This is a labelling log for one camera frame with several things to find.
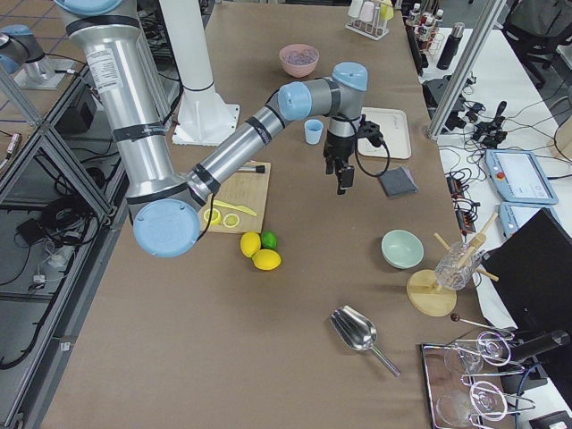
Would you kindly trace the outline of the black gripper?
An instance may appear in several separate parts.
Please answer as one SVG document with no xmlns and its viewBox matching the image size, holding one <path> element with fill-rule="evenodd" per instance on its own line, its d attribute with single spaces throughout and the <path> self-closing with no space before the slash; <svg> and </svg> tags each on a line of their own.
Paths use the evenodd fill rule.
<svg viewBox="0 0 572 429">
<path fill-rule="evenodd" d="M 368 121 L 364 114 L 358 118 L 350 119 L 345 114 L 334 116 L 330 120 L 331 125 L 348 124 L 350 134 L 341 137 L 328 130 L 324 142 L 323 156 L 325 159 L 325 173 L 334 173 L 335 161 L 341 161 L 343 165 L 337 167 L 335 174 L 337 177 L 337 193 L 345 194 L 347 189 L 353 186 L 355 169 L 352 165 L 348 165 L 349 157 L 358 150 L 358 140 L 367 139 L 373 147 L 381 147 L 383 145 L 383 134 L 378 124 Z"/>
</svg>

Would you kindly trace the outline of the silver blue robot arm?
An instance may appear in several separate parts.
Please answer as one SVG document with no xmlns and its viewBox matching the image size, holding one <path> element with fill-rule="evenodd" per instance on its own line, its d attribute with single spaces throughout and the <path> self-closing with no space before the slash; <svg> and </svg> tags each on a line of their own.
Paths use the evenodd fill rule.
<svg viewBox="0 0 572 429">
<path fill-rule="evenodd" d="M 45 56 L 28 26 L 13 24 L 1 28 L 1 66 L 8 74 L 16 73 L 24 64 L 43 60 Z"/>
<path fill-rule="evenodd" d="M 179 123 L 168 133 L 139 57 L 143 31 L 136 3 L 61 1 L 58 8 L 68 37 L 88 61 L 128 175 L 134 237 L 152 256 L 177 257 L 190 250 L 208 228 L 199 210 L 292 122 L 317 115 L 328 119 L 324 158 L 339 194 L 353 183 L 349 160 L 358 139 L 381 141 L 362 113 L 367 69 L 353 62 L 335 65 L 327 77 L 282 86 L 240 122 L 235 106 L 216 92 L 195 1 L 160 4 L 182 85 Z"/>
</svg>

